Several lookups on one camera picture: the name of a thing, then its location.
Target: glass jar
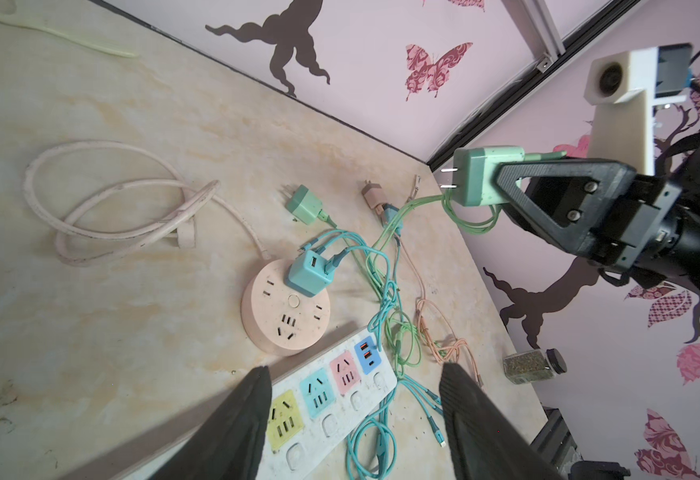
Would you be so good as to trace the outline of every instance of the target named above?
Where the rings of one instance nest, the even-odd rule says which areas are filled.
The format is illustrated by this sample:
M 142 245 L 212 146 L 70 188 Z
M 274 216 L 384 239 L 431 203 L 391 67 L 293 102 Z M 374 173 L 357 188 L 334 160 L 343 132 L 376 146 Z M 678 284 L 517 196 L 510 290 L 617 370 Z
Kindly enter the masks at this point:
M 505 357 L 503 363 L 504 374 L 516 385 L 549 380 L 567 370 L 566 362 L 557 349 L 515 353 Z

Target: white power strip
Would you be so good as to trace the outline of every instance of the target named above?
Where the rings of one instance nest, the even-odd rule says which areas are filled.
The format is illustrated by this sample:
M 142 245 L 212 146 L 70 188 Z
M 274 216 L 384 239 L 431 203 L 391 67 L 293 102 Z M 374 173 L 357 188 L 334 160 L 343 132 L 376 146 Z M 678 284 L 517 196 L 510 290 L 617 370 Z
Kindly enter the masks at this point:
M 265 449 L 257 480 L 302 480 L 393 391 L 397 380 L 365 328 L 278 378 L 272 386 Z M 116 476 L 146 480 L 191 434 Z

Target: round power socket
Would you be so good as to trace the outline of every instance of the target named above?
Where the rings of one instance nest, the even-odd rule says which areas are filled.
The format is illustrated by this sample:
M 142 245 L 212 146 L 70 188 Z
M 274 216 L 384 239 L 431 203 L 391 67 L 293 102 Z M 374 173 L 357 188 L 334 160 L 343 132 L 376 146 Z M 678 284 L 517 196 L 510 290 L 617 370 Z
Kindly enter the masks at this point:
M 283 280 L 291 260 L 274 260 L 249 282 L 241 301 L 243 328 L 260 350 L 295 355 L 315 344 L 328 328 L 331 304 L 323 290 L 312 298 Z

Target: camera lens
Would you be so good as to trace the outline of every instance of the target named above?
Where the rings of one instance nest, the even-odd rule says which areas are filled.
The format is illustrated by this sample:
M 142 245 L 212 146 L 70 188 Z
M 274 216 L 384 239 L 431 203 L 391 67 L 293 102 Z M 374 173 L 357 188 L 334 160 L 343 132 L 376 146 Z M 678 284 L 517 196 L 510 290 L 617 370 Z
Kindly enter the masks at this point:
M 616 93 L 616 90 L 619 88 L 621 83 L 622 65 L 613 64 L 606 68 L 605 72 L 603 72 L 603 74 L 600 76 L 598 86 L 600 87 L 600 91 L 603 92 L 606 97 L 610 97 Z

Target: round button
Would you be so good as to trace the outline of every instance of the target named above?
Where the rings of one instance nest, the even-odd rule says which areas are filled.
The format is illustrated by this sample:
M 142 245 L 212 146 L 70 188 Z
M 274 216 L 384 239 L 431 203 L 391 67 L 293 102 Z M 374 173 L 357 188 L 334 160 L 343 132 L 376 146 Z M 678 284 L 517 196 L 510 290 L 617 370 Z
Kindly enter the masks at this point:
M 376 385 L 378 389 L 384 388 L 384 376 L 382 372 L 377 372 L 377 374 L 374 375 L 374 385 Z
M 305 447 L 301 443 L 295 443 L 286 452 L 286 461 L 291 470 L 296 470 L 302 463 L 305 457 Z
M 361 393 L 355 392 L 352 395 L 350 395 L 350 403 L 352 404 L 352 408 L 355 408 L 356 410 L 360 410 L 361 409 Z
M 323 433 L 326 434 L 326 437 L 334 435 L 337 432 L 337 427 L 339 427 L 337 418 L 333 415 L 326 415 L 326 418 L 323 419 Z

